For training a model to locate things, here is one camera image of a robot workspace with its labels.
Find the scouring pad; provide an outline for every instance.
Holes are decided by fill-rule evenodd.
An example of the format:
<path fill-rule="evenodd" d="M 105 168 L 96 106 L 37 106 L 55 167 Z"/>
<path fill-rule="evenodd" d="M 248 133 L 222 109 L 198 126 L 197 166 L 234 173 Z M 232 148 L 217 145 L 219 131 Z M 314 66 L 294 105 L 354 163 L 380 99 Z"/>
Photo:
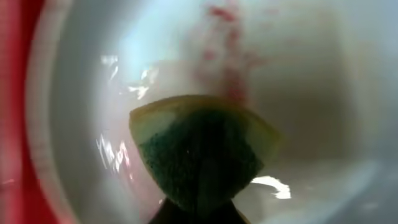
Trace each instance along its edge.
<path fill-rule="evenodd" d="M 279 138 L 260 117 L 211 96 L 177 96 L 130 113 L 147 170 L 170 201 L 206 219 L 269 162 Z"/>

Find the white ceramic surface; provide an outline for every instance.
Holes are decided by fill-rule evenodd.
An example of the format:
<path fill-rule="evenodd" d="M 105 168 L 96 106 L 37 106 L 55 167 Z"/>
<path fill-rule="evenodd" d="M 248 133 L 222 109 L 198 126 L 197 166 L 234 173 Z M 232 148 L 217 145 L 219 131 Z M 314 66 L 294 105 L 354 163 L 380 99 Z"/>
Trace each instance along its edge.
<path fill-rule="evenodd" d="M 220 70 L 231 56 L 222 40 L 235 25 L 219 25 L 209 39 L 219 23 L 209 8 L 231 9 L 228 2 L 47 4 L 27 118 L 37 172 L 59 217 L 147 223 L 153 216 L 164 196 L 130 138 L 128 112 L 174 95 L 225 97 Z M 398 2 L 237 2 L 242 35 L 231 60 L 243 71 L 244 105 L 284 137 L 259 175 L 274 187 L 250 184 L 234 199 L 238 209 L 252 223 L 398 222 Z M 203 61 L 208 45 L 216 57 Z M 247 55 L 261 63 L 243 69 Z"/>

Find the green sponge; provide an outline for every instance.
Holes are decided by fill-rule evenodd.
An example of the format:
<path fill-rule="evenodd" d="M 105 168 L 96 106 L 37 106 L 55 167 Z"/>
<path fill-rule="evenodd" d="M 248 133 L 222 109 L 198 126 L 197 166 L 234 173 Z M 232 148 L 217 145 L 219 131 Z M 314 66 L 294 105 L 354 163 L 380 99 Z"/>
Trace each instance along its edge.
<path fill-rule="evenodd" d="M 273 154 L 276 132 L 233 103 L 178 96 L 130 114 L 147 170 L 182 210 L 208 216 L 245 188 Z"/>

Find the red surface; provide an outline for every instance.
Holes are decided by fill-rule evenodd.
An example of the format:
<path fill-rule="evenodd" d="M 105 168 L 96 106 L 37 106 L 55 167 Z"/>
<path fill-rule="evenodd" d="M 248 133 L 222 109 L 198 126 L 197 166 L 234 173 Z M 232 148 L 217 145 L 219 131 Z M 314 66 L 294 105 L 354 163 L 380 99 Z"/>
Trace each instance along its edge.
<path fill-rule="evenodd" d="M 54 214 L 40 191 L 32 167 L 25 133 L 24 81 L 31 40 L 40 9 L 44 0 L 5 0 L 5 20 L 8 26 L 4 32 L 6 44 L 2 77 L 2 128 L 3 144 L 7 160 L 7 176 L 14 182 L 7 186 L 5 199 L 6 224 L 53 224 Z"/>

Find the white bowl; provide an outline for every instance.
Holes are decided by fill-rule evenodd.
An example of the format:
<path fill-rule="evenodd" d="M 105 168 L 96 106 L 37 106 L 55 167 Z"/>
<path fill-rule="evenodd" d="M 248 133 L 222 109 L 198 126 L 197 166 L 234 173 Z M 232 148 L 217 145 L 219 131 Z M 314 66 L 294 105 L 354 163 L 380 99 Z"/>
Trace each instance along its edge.
<path fill-rule="evenodd" d="M 47 3 L 26 113 L 40 183 L 59 218 L 150 220 L 164 195 L 130 138 L 128 112 L 168 96 L 223 96 L 226 84 L 217 71 L 231 57 L 217 38 L 236 24 L 216 28 L 215 40 L 207 35 L 220 21 L 209 7 L 225 5 Z M 255 181 L 263 184 L 250 184 L 234 198 L 250 222 L 398 221 L 397 6 L 393 0 L 241 1 L 240 53 L 234 55 L 240 59 L 233 64 L 243 69 L 248 55 L 263 62 L 241 74 L 244 104 L 285 139 Z M 209 44 L 216 59 L 200 60 Z M 210 81 L 198 81 L 198 67 Z"/>

